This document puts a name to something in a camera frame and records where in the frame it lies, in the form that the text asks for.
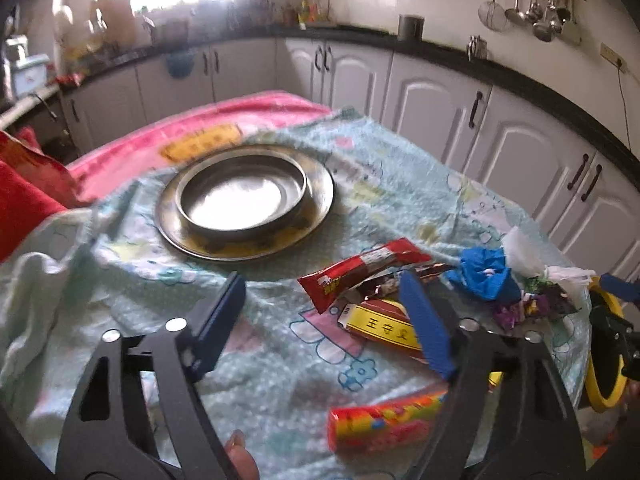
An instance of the cable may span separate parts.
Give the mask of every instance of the cable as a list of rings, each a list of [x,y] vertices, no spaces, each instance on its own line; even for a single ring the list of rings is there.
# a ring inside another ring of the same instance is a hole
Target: cable
[[[625,101],[625,95],[622,91],[622,81],[620,80],[621,67],[622,67],[622,62],[618,60],[618,85],[620,86],[620,96],[622,97],[622,106],[625,109],[626,142],[629,145],[629,150],[631,150],[631,137],[629,136],[629,121],[626,118],[626,101]]]

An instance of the yellow ring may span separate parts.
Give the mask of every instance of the yellow ring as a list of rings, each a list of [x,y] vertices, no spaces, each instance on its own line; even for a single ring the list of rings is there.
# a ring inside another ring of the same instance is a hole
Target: yellow ring
[[[620,303],[618,302],[618,298],[605,292],[600,288],[600,277],[594,277],[591,279],[591,283],[589,285],[589,290],[596,292],[599,294],[602,299],[607,304],[609,310],[620,317],[625,317],[622,313],[622,307],[620,307]],[[609,397],[604,397],[600,391],[600,386],[598,385],[598,381],[596,380],[596,372],[593,368],[593,361],[591,359],[591,351],[589,352],[589,360],[588,360],[588,368],[587,368],[587,377],[584,383],[584,386],[587,390],[587,396],[589,397],[589,402],[591,403],[591,407],[598,413],[602,413],[609,408],[613,408],[620,398],[622,397],[623,392],[626,387],[626,377],[622,375],[622,367],[624,365],[624,361],[622,356],[619,356],[618,361],[618,378],[616,379],[616,383],[613,386],[613,389],[609,395]]]

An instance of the electrical outlet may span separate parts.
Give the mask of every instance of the electrical outlet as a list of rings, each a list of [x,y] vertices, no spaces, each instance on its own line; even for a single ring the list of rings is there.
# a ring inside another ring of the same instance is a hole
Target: electrical outlet
[[[600,45],[600,55],[616,68],[618,68],[618,60],[620,60],[622,62],[622,65],[620,66],[620,72],[626,72],[626,62],[624,59],[622,59],[622,56],[616,54],[612,48],[609,48],[604,43]]]

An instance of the metal tray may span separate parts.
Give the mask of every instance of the metal tray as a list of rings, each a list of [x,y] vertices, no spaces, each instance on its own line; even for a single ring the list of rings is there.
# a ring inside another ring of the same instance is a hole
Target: metal tray
[[[156,226],[166,240],[190,256],[216,262],[241,262],[278,253],[311,234],[324,220],[334,202],[334,181],[331,173],[317,160],[289,146],[256,144],[236,146],[219,153],[261,148],[284,154],[296,161],[306,174],[307,192],[302,206],[290,223],[274,232],[258,235],[251,240],[212,239],[190,230],[184,224],[175,203],[178,183],[194,166],[188,165],[171,179],[161,193],[156,206]]]
[[[215,153],[182,177],[175,193],[187,227],[212,239],[249,240],[291,221],[306,175],[290,156],[255,146]]]

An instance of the pink tablecloth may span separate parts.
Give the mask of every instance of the pink tablecloth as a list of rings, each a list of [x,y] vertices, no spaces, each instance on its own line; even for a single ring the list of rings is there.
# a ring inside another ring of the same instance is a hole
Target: pink tablecloth
[[[258,129],[305,123],[329,113],[329,108],[286,92],[264,92],[194,108],[168,117],[93,150],[68,166],[83,180],[82,199],[101,198],[145,171],[170,162],[159,150],[172,140],[214,124],[233,123],[245,134]]]

